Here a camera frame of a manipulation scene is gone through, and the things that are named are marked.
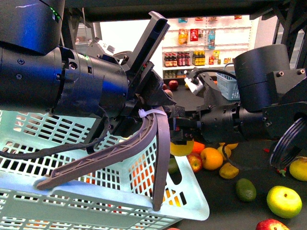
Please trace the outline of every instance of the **cable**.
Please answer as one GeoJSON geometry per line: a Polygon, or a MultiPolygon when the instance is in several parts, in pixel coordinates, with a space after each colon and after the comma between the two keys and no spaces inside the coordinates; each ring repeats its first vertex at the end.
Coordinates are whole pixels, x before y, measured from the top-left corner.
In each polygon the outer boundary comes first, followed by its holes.
{"type": "Polygon", "coordinates": [[[86,39],[87,39],[87,31],[86,31],[86,21],[85,21],[84,7],[82,7],[82,14],[83,14],[84,29],[85,29],[85,37],[86,37],[86,39]]]}
{"type": "Polygon", "coordinates": [[[0,156],[9,158],[9,159],[14,159],[14,160],[29,160],[29,159],[36,159],[36,158],[51,156],[56,153],[67,152],[67,151],[72,151],[72,150],[79,150],[79,149],[84,149],[84,148],[94,146],[95,144],[98,144],[105,139],[106,134],[109,129],[109,124],[110,124],[109,117],[107,116],[104,110],[103,110],[102,119],[104,119],[104,130],[102,132],[101,137],[96,138],[94,141],[92,141],[89,144],[83,144],[83,143],[64,144],[64,145],[55,146],[49,149],[41,149],[37,152],[32,152],[32,153],[27,153],[27,154],[13,154],[13,153],[7,153],[7,152],[0,151],[0,156]]]}
{"type": "Polygon", "coordinates": [[[194,73],[194,76],[193,78],[197,78],[197,76],[201,73],[205,73],[205,72],[215,72],[215,73],[222,73],[222,74],[225,74],[225,75],[228,75],[229,77],[232,77],[234,79],[236,79],[236,76],[233,74],[233,73],[230,73],[226,70],[223,70],[223,69],[212,69],[212,68],[206,68],[206,69],[200,69],[198,71],[193,71],[191,73],[194,73]]]}

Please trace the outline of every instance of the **apple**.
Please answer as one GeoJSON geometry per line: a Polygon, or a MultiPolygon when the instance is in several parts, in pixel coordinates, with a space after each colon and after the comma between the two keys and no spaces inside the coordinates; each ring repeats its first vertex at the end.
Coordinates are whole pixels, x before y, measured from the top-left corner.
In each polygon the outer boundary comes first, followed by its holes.
{"type": "Polygon", "coordinates": [[[167,85],[166,85],[166,84],[163,84],[162,89],[163,89],[163,90],[167,90],[167,85]]]}
{"type": "Polygon", "coordinates": [[[168,83],[168,86],[169,86],[169,89],[170,90],[176,90],[178,88],[178,81],[176,80],[171,80],[169,83],[168,83]]]}
{"type": "Polygon", "coordinates": [[[299,194],[291,188],[274,186],[267,195],[270,210],[277,216],[289,219],[298,215],[302,209],[299,194]]]}
{"type": "Polygon", "coordinates": [[[191,153],[187,155],[187,159],[194,173],[197,173],[202,169],[202,159],[199,154],[191,153]]]}
{"type": "Polygon", "coordinates": [[[266,219],[257,224],[255,230],[290,230],[283,223],[275,219],[266,219]]]}
{"type": "Polygon", "coordinates": [[[173,97],[173,92],[171,92],[170,90],[164,90],[164,92],[166,92],[168,96],[173,97]]]}

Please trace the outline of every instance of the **packaged food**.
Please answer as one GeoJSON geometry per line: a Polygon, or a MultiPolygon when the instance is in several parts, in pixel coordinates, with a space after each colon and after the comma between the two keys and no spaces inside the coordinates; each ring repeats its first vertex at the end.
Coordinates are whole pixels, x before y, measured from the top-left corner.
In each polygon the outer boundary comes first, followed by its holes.
{"type": "Polygon", "coordinates": [[[209,17],[208,21],[209,22],[215,22],[215,21],[217,21],[217,18],[216,17],[209,17]]]}
{"type": "Polygon", "coordinates": [[[235,15],[235,20],[242,19],[242,15],[235,15]]]}
{"type": "Polygon", "coordinates": [[[218,60],[220,56],[220,51],[219,50],[214,50],[213,51],[213,57],[215,60],[218,60]]]}
{"type": "Polygon", "coordinates": [[[208,34],[208,48],[215,49],[215,29],[209,30],[208,34]]]}
{"type": "Polygon", "coordinates": [[[198,29],[198,38],[203,38],[204,29],[198,29]]]}
{"type": "Polygon", "coordinates": [[[188,43],[189,32],[187,29],[179,29],[178,43],[179,45],[186,45],[188,43]]]}
{"type": "Polygon", "coordinates": [[[213,65],[214,64],[214,57],[211,56],[209,57],[209,65],[213,65]]]}
{"type": "Polygon", "coordinates": [[[190,29],[190,41],[198,41],[198,29],[190,29]]]}
{"type": "Polygon", "coordinates": [[[178,18],[178,22],[179,23],[187,23],[188,22],[188,18],[178,18]]]}

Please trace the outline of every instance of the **bottle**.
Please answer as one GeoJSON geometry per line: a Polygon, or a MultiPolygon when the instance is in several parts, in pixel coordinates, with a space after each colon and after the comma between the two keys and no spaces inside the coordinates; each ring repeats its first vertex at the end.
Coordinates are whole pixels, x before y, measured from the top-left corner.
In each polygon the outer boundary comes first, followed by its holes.
{"type": "Polygon", "coordinates": [[[202,65],[204,66],[206,63],[205,51],[202,52],[202,65]]]}
{"type": "Polygon", "coordinates": [[[186,55],[185,53],[182,53],[181,56],[182,56],[182,66],[185,66],[186,65],[186,55]]]}
{"type": "Polygon", "coordinates": [[[176,59],[175,53],[172,53],[172,59],[173,59],[173,66],[176,67],[177,66],[177,59],[176,59]]]}
{"type": "Polygon", "coordinates": [[[181,53],[179,53],[179,66],[182,66],[182,55],[181,55],[181,53]]]}
{"type": "Polygon", "coordinates": [[[168,66],[173,67],[173,57],[172,54],[168,54],[168,66]]]}
{"type": "Polygon", "coordinates": [[[195,65],[196,66],[200,65],[200,57],[198,51],[195,51],[195,65]]]}
{"type": "Polygon", "coordinates": [[[202,51],[200,51],[200,55],[199,55],[199,56],[200,56],[199,65],[202,66],[202,65],[203,65],[203,64],[202,64],[202,60],[203,60],[203,59],[202,59],[202,51]]]}
{"type": "Polygon", "coordinates": [[[164,65],[165,65],[165,67],[168,67],[168,54],[165,54],[164,55],[164,65]]]}
{"type": "Polygon", "coordinates": [[[187,57],[187,61],[186,61],[186,65],[187,66],[190,66],[191,65],[191,57],[190,57],[190,54],[189,53],[187,53],[187,55],[186,55],[186,57],[187,57]]]}

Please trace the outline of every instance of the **white wall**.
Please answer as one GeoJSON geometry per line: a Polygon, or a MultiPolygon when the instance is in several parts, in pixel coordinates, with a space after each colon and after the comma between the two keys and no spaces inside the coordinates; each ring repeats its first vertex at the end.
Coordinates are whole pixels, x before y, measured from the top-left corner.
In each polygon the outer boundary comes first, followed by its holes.
{"type": "Polygon", "coordinates": [[[276,23],[276,16],[265,21],[262,21],[261,19],[259,20],[255,48],[272,45],[276,23]]]}
{"type": "MultiPolygon", "coordinates": [[[[102,40],[115,48],[115,53],[133,51],[149,20],[101,22],[102,40]]],[[[162,47],[157,48],[151,60],[154,70],[162,77],[162,47]]]]}

